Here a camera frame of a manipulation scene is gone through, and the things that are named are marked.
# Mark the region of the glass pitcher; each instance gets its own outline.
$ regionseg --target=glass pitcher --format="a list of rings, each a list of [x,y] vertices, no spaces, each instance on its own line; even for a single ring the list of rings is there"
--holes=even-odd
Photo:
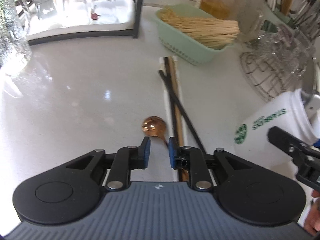
[[[16,2],[20,3],[25,14],[24,29],[16,11]],[[30,19],[26,0],[0,0],[0,68],[9,76],[19,73],[31,58],[26,39]]]

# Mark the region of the green plastic basket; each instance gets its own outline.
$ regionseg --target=green plastic basket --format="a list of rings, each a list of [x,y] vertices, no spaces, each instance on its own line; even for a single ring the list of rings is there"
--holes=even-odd
[[[180,16],[185,17],[213,17],[201,9],[188,4],[177,4],[169,6],[172,10]],[[195,41],[193,38],[185,35],[181,31],[173,28],[169,24],[163,22],[159,18],[159,13],[164,10],[160,9],[156,12],[155,20],[158,24],[159,39],[164,46],[172,50],[174,53],[190,62],[192,65],[199,65],[209,62],[214,55],[223,51],[223,49],[210,49],[201,43]]]

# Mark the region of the black circular joint cover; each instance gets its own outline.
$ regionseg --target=black circular joint cover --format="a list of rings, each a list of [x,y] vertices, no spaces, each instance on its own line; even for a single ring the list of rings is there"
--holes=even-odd
[[[21,220],[65,224],[89,214],[99,203],[100,188],[83,170],[58,169],[22,182],[12,202]]]
[[[266,169],[237,171],[219,186],[218,199],[233,217],[258,226],[295,221],[306,203],[297,182]]]

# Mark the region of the human hand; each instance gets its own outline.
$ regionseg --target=human hand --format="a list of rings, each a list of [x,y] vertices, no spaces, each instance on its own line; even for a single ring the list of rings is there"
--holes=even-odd
[[[312,197],[320,197],[320,193],[317,191],[313,191],[311,193]],[[312,234],[313,236],[320,231],[320,211],[318,210],[319,207],[319,201],[318,199],[310,208],[309,214],[304,222],[303,228]]]

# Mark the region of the metal screw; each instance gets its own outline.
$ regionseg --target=metal screw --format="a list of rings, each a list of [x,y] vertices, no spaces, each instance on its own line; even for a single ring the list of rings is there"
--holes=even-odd
[[[196,183],[196,187],[198,189],[208,189],[212,186],[212,184],[206,180],[201,180]]]
[[[122,188],[122,186],[123,186],[123,183],[121,181],[118,181],[118,180],[110,181],[107,184],[107,187],[111,188],[111,189],[119,189],[119,188]]]
[[[315,159],[313,158],[313,157],[311,157],[311,156],[307,156],[307,159],[309,160],[309,161],[311,161],[311,162],[313,162]]]
[[[218,148],[216,148],[216,151],[217,151],[218,153],[223,152],[223,151],[224,151],[224,148],[218,147]]]

